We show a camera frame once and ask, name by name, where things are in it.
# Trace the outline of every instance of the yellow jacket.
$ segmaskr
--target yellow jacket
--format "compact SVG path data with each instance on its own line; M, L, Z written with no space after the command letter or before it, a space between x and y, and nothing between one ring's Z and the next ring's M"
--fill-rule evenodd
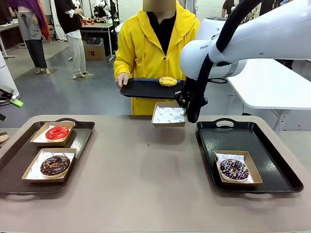
M195 39L200 22L176 2L176 21L165 56L146 12L140 10L129 18L120 31L119 49L114 62L114 75L128 73L134 78L174 77L185 80L179 65L181 50ZM152 115L156 102L164 100L132 98L134 115Z

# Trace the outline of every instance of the person's right hand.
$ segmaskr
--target person's right hand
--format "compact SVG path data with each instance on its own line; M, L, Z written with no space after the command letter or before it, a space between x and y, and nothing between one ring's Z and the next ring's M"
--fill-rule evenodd
M78 15L78 14L81 14L82 12L83 12L83 10L81 8L76 8L76 9L74 9L73 14Z
M118 89L121 89L123 85L127 85L128 79L130 78L128 73L121 73L116 79L116 85Z

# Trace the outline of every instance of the red icing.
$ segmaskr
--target red icing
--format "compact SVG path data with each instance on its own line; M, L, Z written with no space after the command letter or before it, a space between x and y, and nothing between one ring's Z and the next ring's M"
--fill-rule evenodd
M57 140L66 137L69 129L64 126L55 126L46 132L45 137L49 140Z

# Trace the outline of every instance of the white pants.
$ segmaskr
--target white pants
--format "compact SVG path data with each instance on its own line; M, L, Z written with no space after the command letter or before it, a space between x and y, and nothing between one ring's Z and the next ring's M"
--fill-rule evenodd
M86 72L86 57L84 54L82 39L67 35L67 40L72 52L73 74L77 75Z

